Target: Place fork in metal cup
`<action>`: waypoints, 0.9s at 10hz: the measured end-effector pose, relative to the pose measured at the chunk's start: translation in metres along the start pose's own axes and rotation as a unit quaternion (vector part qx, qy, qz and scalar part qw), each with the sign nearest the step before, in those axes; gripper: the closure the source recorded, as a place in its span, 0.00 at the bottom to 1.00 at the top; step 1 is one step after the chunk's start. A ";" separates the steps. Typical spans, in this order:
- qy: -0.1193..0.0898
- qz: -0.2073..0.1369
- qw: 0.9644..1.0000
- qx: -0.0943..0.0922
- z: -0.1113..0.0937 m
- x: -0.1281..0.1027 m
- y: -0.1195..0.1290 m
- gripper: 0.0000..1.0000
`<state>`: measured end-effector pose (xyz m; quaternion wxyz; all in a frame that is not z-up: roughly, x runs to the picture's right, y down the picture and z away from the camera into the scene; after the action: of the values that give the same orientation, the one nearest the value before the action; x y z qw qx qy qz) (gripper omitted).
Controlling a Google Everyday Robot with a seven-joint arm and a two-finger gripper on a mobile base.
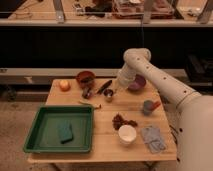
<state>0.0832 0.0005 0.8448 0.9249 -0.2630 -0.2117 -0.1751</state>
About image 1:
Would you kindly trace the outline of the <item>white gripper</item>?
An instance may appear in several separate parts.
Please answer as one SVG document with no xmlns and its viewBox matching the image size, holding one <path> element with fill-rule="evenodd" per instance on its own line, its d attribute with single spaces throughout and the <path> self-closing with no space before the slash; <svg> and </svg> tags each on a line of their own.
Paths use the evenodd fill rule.
<svg viewBox="0 0 213 171">
<path fill-rule="evenodd" d="M 128 86 L 134 81 L 134 75 L 131 73 L 127 73 L 124 71 L 119 70 L 117 79 L 116 79 L 116 86 L 118 89 L 127 89 Z"/>
</svg>

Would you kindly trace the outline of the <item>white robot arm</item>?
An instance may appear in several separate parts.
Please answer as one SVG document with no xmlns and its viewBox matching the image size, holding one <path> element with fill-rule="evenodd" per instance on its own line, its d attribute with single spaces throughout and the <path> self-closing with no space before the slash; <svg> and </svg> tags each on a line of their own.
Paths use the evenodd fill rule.
<svg viewBox="0 0 213 171">
<path fill-rule="evenodd" d="M 177 171 L 213 171 L 213 96 L 202 95 L 150 63 L 146 48 L 124 52 L 117 83 L 127 88 L 144 76 L 180 113 Z"/>
</svg>

